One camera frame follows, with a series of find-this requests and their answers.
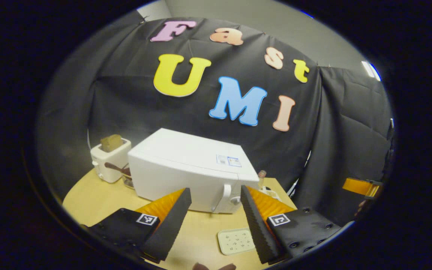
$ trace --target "microwave knob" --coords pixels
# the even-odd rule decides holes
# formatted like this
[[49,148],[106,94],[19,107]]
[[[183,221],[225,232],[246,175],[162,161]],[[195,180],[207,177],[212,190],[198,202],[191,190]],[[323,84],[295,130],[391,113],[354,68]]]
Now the microwave knob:
[[238,205],[241,202],[241,197],[234,197],[231,199],[231,203]]

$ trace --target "foam letter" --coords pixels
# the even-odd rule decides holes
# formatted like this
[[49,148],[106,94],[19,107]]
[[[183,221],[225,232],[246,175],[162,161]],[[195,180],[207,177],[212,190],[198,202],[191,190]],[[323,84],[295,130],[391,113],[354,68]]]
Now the foam letter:
[[237,29],[232,28],[218,28],[215,30],[216,33],[211,34],[209,39],[215,42],[228,43],[231,45],[241,45],[243,41],[241,37],[243,33]]
[[193,57],[191,72],[185,84],[173,83],[173,73],[178,63],[185,58],[178,54],[162,54],[159,56],[159,66],[154,74],[154,87],[161,94],[173,97],[185,97],[198,89],[204,69],[211,66],[211,61],[204,58]]
[[290,126],[288,121],[290,120],[291,108],[296,104],[291,97],[279,96],[281,106],[279,107],[279,113],[276,121],[273,123],[273,128],[279,131],[288,131]]
[[266,49],[266,54],[264,55],[266,64],[274,67],[275,69],[281,69],[283,67],[283,61],[281,61],[282,59],[284,59],[283,53],[277,49],[273,47],[268,47]]
[[225,119],[228,114],[225,112],[226,104],[229,107],[229,117],[235,120],[244,110],[240,122],[245,125],[256,126],[258,124],[258,112],[267,92],[259,87],[253,87],[244,97],[241,97],[240,85],[236,79],[231,77],[219,77],[221,91],[214,109],[209,111],[209,116],[218,119]]
[[186,27],[194,27],[196,22],[194,21],[176,21],[176,22],[165,22],[163,29],[159,33],[151,38],[151,41],[171,41],[174,33],[175,36],[181,35],[185,31]]
[[295,59],[293,60],[293,63],[296,64],[296,67],[294,67],[294,75],[296,78],[302,83],[307,82],[308,79],[305,77],[305,72],[309,72],[309,67],[306,66],[306,62]]

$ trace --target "letter m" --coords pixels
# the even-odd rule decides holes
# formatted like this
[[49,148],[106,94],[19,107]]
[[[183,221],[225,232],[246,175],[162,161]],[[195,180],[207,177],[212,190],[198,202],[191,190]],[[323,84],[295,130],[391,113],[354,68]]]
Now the letter m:
[[228,114],[225,112],[226,105],[229,107],[229,117],[234,121],[244,110],[240,122],[245,125],[256,126],[258,124],[258,112],[267,96],[267,92],[259,87],[253,87],[244,97],[241,97],[241,90],[236,79],[231,77],[219,77],[221,91],[214,109],[209,111],[209,116],[218,119],[225,119]]

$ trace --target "microwave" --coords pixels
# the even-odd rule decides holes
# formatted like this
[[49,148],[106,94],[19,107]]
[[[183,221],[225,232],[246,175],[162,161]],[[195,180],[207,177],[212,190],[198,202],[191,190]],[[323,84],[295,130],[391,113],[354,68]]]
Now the microwave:
[[189,210],[234,213],[259,178],[240,145],[161,128],[127,154],[136,194],[157,200],[190,188]]

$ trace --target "white toaster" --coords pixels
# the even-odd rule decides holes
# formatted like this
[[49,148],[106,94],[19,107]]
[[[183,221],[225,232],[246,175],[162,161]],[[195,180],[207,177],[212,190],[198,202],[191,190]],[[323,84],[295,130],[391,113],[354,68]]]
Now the white toaster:
[[103,179],[108,183],[114,183],[121,178],[122,174],[115,169],[106,168],[104,164],[109,162],[115,164],[119,168],[123,168],[128,164],[128,152],[131,150],[131,142],[124,138],[123,144],[114,149],[111,152],[104,152],[101,144],[96,145],[91,149],[91,158],[93,159],[93,165],[96,169],[96,173],[99,178]]

